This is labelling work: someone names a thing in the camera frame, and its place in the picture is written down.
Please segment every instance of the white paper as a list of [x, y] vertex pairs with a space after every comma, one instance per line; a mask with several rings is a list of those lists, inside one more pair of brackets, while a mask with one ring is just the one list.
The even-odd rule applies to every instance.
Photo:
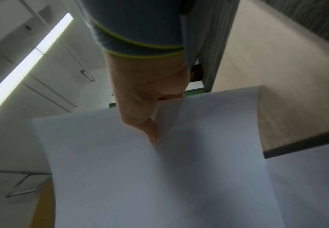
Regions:
[[286, 228], [329, 228], [329, 145], [266, 163]]
[[56, 228], [282, 228], [257, 128], [258, 88], [160, 103], [162, 137], [116, 109], [37, 119]]

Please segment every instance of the yellow trim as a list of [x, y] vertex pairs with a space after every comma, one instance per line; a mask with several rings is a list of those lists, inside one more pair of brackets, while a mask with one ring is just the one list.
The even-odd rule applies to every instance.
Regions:
[[126, 55], [126, 54], [118, 54], [116, 52], [109, 51], [109, 50], [107, 50], [105, 48], [103, 48], [103, 49], [104, 49], [105, 52], [108, 52], [110, 54], [117, 55], [117, 56], [120, 56], [120, 57], [131, 58], [131, 59], [156, 59], [156, 58], [164, 58], [164, 57], [174, 56], [174, 55], [177, 55], [177, 54], [182, 54], [184, 52], [184, 50], [182, 50], [182, 51], [173, 52], [173, 53], [164, 54], [164, 55], [159, 55], [159, 56], [130, 56], [130, 55]]
[[108, 33], [109, 35], [114, 36], [115, 38], [120, 39], [120, 40], [123, 40], [125, 42], [130, 43], [130, 44], [135, 44], [135, 45], [142, 46], [142, 47], [157, 48], [157, 49], [178, 49], [178, 48], [183, 48], [182, 45], [180, 45], [180, 46], [167, 46], [167, 47], [163, 47], [163, 46], [156, 46], [156, 45], [150, 45], [150, 44], [142, 44], [142, 43], [139, 43], [139, 42], [131, 41], [131, 40], [128, 40], [126, 38], [120, 37], [117, 34], [114, 34], [111, 31], [103, 28], [92, 17], [90, 17], [89, 20], [90, 20], [91, 23], [93, 23], [94, 26], [96, 26], [97, 28], [101, 29], [103, 32]]

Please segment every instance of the recessed ceiling fixture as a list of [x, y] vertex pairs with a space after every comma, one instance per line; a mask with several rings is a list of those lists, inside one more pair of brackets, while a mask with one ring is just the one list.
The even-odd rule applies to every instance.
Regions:
[[30, 70], [37, 64], [63, 31], [73, 20], [70, 13], [67, 13], [61, 21], [45, 36], [45, 38], [31, 51], [21, 63], [14, 68], [12, 72], [0, 83], [0, 105], [11, 94], [11, 92], [18, 86], [23, 78], [30, 72]]

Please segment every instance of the light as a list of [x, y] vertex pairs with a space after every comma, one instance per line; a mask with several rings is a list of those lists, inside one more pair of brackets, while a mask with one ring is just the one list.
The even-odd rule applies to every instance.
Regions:
[[43, 54], [34, 49], [14, 68], [12, 72], [0, 83], [0, 105], [18, 86], [34, 65], [42, 58]]
[[70, 13], [67, 13], [56, 26], [45, 36], [45, 38], [37, 45], [37, 49], [45, 54], [68, 25], [73, 21]]

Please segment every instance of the sheet of paper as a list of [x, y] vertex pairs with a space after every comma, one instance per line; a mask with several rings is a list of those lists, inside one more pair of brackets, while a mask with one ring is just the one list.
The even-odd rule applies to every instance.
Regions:
[[258, 136], [258, 90], [161, 102], [155, 146], [116, 109], [35, 120], [56, 228], [283, 228]]
[[266, 163], [286, 228], [329, 228], [329, 145]]

